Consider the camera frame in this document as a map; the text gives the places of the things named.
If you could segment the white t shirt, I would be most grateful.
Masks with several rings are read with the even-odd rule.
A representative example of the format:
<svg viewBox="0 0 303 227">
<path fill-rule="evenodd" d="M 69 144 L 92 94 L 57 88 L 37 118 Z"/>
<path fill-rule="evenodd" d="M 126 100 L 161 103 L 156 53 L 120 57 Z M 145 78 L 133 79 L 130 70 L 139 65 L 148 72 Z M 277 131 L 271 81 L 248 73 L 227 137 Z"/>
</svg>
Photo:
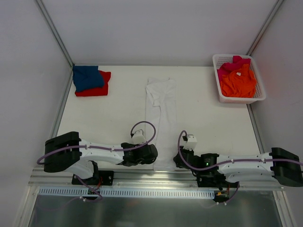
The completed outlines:
<svg viewBox="0 0 303 227">
<path fill-rule="evenodd" d="M 176 81 L 170 78 L 148 78 L 146 85 L 145 120 L 156 128 L 152 140 L 158 151 L 153 163 L 155 171 L 171 171 L 176 167 L 173 161 L 178 151 L 176 88 Z"/>
</svg>

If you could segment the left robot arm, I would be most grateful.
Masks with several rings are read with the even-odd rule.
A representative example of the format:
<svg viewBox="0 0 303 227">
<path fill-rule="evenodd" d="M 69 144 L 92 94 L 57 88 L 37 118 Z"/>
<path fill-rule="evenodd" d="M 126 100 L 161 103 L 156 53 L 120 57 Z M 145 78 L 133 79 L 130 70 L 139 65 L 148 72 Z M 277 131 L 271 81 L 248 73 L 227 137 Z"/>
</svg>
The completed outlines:
<svg viewBox="0 0 303 227">
<path fill-rule="evenodd" d="M 118 166 L 149 165 L 156 161 L 158 152 L 153 144 L 99 145 L 82 140 L 71 131 L 45 142 L 45 155 L 38 160 L 47 173 L 69 172 L 86 184 L 99 181 L 97 162 Z"/>
</svg>

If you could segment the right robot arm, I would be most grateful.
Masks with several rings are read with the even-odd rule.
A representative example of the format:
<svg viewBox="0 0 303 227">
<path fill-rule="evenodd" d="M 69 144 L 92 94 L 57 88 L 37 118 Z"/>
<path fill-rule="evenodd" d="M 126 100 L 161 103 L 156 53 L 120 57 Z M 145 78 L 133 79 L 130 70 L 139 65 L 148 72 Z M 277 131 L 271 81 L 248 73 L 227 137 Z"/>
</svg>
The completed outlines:
<svg viewBox="0 0 303 227">
<path fill-rule="evenodd" d="M 235 188 L 240 182 L 278 182 L 288 187 L 303 185 L 302 163 L 297 155 L 282 148 L 255 156 L 225 156 L 206 153 L 200 156 L 180 147 L 173 158 L 178 168 L 189 169 L 198 187 Z"/>
</svg>

